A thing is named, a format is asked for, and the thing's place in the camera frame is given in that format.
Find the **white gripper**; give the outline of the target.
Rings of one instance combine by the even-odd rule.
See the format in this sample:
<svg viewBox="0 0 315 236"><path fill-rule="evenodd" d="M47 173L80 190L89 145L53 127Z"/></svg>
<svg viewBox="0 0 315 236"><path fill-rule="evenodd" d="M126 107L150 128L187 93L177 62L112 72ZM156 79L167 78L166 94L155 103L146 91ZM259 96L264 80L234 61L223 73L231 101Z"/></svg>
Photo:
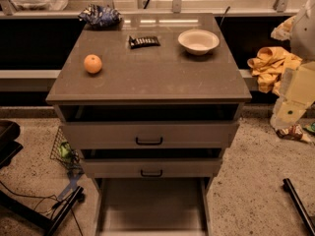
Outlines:
<svg viewBox="0 0 315 236"><path fill-rule="evenodd" d="M276 130L294 125L315 102L315 62L286 69L280 87L271 125Z"/></svg>

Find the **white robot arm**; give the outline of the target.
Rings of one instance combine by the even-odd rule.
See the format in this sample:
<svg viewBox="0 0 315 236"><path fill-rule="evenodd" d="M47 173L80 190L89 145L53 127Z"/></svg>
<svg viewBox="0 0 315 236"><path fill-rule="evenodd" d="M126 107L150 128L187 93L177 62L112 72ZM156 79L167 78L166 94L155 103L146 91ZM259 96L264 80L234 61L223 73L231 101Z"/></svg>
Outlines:
<svg viewBox="0 0 315 236"><path fill-rule="evenodd" d="M296 70L286 69L271 125L276 130L294 125L315 101L315 0L297 13L290 34L291 52L302 59Z"/></svg>

